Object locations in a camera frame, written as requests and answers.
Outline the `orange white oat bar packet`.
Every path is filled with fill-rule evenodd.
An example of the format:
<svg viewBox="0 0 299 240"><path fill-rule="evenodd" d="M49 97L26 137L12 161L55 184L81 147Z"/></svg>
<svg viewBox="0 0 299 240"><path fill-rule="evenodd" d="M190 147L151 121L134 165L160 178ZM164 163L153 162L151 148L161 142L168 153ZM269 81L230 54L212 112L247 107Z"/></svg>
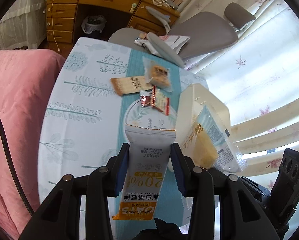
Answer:
<svg viewBox="0 0 299 240"><path fill-rule="evenodd" d="M120 207L114 220L151 220L158 202L171 144L173 129L143 128L126 124L129 161Z"/></svg>

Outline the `lined trash bin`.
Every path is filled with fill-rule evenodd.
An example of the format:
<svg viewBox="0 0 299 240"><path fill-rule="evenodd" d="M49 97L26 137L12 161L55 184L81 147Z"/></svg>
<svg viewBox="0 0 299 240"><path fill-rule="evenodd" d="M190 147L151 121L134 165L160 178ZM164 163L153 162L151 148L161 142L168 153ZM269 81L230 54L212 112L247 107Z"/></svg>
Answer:
<svg viewBox="0 0 299 240"><path fill-rule="evenodd" d="M81 28L85 34L91 34L93 31L101 33L105 28L105 24L106 19L102 15L88 16L83 20Z"/></svg>

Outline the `large white snack bag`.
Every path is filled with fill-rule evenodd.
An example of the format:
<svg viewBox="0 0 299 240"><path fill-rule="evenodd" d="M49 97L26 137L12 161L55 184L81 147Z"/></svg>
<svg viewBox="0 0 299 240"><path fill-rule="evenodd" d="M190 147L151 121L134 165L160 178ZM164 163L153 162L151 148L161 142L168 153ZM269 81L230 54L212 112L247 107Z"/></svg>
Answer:
<svg viewBox="0 0 299 240"><path fill-rule="evenodd" d="M203 105L197 121L206 130L218 152L218 158L213 165L215 168L227 173L242 172L247 168L247 162L242 158L239 148L230 138L229 130L211 105Z"/></svg>

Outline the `small red foil candy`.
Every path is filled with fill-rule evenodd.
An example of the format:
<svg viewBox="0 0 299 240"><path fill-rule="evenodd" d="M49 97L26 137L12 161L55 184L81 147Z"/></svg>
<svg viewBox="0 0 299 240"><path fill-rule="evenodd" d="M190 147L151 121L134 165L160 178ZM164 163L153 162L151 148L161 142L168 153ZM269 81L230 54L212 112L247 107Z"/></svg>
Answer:
<svg viewBox="0 0 299 240"><path fill-rule="evenodd" d="M152 96L152 93L149 91L144 91L144 90L140 91L141 107L148 107L151 105L151 96Z"/></svg>

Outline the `brown soda cracker packet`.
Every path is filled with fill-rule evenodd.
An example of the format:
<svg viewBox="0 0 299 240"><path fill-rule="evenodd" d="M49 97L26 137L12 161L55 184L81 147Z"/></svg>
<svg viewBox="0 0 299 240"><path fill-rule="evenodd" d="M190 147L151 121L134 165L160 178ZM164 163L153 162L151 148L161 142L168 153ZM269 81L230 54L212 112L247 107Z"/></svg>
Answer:
<svg viewBox="0 0 299 240"><path fill-rule="evenodd" d="M151 90L153 86L146 83L144 76L131 76L110 79L117 95L138 93L141 90Z"/></svg>

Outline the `clear wrapped pastry packet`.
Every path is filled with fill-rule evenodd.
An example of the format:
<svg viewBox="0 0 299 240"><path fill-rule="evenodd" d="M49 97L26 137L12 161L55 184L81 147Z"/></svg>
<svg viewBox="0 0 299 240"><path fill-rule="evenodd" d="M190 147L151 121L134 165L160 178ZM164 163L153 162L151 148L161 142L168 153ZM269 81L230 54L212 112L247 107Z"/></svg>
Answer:
<svg viewBox="0 0 299 240"><path fill-rule="evenodd" d="M142 57L142 63L146 83L159 87L166 92L173 92L170 69L144 56Z"/></svg>

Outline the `grey office chair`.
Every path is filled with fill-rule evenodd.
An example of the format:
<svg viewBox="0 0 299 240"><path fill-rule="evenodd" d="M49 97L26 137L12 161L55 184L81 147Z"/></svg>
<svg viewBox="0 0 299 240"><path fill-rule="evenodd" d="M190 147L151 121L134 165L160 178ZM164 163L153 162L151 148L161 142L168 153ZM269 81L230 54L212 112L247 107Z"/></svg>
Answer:
<svg viewBox="0 0 299 240"><path fill-rule="evenodd" d="M184 67L185 62L192 58L234 45L238 41L238 32L256 20L254 15L237 3L230 3L225 8L225 18L203 11L171 28L170 20L164 14L152 7L146 7L146 10L164 25L166 35L190 37L178 54L154 33L133 28L122 28L114 32L109 42L150 54L146 48L134 44L141 33L146 33L160 57L179 67Z"/></svg>

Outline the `white lace covered furniture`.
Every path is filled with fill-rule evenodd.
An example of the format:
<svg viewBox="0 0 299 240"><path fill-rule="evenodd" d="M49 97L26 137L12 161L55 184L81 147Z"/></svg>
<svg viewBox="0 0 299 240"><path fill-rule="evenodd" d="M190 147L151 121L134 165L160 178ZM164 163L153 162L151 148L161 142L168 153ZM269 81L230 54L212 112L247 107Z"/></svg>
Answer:
<svg viewBox="0 0 299 240"><path fill-rule="evenodd" d="M16 0L0 21L0 50L37 49L46 38L45 13L45 0Z"/></svg>

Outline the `red striped dates packet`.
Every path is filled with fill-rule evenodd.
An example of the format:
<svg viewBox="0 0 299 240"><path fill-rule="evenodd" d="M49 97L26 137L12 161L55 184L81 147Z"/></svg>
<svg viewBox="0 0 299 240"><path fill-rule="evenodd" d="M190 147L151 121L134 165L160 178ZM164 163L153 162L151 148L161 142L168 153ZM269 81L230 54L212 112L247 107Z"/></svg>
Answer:
<svg viewBox="0 0 299 240"><path fill-rule="evenodd" d="M154 86L152 89L150 106L157 109L166 116L169 115L169 97L160 92L160 90L157 89L156 86Z"/></svg>

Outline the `wooden desk with drawers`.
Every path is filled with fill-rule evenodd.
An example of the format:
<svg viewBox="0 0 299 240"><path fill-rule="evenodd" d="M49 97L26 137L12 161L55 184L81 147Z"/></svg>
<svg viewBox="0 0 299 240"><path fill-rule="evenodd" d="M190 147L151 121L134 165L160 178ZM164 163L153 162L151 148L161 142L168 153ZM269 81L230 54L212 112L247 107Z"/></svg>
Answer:
<svg viewBox="0 0 299 240"><path fill-rule="evenodd" d="M174 8L158 6L152 0L46 0L48 48L66 57L80 37L107 41L115 31L125 27L164 35L164 26L146 7L166 15L170 25L179 18ZM83 20L98 15L106 19L103 31L85 34L81 28Z"/></svg>

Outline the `yellow cracker clear bag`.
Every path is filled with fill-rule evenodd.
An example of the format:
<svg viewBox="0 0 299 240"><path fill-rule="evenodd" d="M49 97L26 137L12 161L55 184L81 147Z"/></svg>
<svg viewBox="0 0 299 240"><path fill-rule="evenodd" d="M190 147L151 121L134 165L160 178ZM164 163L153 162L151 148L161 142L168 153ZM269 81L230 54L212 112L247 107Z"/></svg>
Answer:
<svg viewBox="0 0 299 240"><path fill-rule="evenodd" d="M183 155L190 157L196 166L211 168L218 158L218 152L203 126L195 121L182 143Z"/></svg>

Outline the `floral curtain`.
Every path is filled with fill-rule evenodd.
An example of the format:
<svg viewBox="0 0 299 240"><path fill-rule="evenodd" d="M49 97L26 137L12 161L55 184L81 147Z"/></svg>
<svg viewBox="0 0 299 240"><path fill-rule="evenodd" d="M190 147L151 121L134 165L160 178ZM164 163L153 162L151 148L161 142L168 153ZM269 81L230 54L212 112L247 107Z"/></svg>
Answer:
<svg viewBox="0 0 299 240"><path fill-rule="evenodd" d="M299 19L285 0L183 0L179 22L204 11L224 17L230 3L255 20L191 69L228 107L244 175L272 189L285 148L299 151Z"/></svg>

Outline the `white plastic storage bin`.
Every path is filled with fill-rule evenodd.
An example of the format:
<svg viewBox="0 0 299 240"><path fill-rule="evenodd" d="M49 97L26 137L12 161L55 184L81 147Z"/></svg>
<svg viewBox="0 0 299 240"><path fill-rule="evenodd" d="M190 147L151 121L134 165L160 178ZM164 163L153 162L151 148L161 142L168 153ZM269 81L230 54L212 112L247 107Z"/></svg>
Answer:
<svg viewBox="0 0 299 240"><path fill-rule="evenodd" d="M199 83L189 85L180 94L175 142L181 146L195 123L200 123L205 128L217 125L224 134L231 134L228 107Z"/></svg>

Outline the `white plastic bag on chair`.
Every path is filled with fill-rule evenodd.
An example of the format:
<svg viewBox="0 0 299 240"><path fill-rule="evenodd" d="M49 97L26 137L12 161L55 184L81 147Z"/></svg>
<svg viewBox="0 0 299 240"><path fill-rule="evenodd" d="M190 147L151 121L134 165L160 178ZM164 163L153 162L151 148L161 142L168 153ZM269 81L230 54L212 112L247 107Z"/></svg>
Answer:
<svg viewBox="0 0 299 240"><path fill-rule="evenodd" d="M163 35L159 37L164 41L172 50L177 54L181 48L190 40L189 36L180 36L180 35ZM161 56L159 52L153 47L151 42L148 39L148 34L141 33L138 38L134 41L134 44L142 48L146 48L152 55Z"/></svg>

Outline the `pink quilt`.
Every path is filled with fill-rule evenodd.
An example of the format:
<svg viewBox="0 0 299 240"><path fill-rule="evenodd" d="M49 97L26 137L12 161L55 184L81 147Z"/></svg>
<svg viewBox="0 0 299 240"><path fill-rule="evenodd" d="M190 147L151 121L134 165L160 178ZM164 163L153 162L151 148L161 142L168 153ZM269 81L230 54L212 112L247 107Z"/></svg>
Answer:
<svg viewBox="0 0 299 240"><path fill-rule="evenodd" d="M0 50L0 119L13 165L33 209L39 207L37 161L45 109L64 57L52 50ZM30 219L0 138L0 227L18 239Z"/></svg>

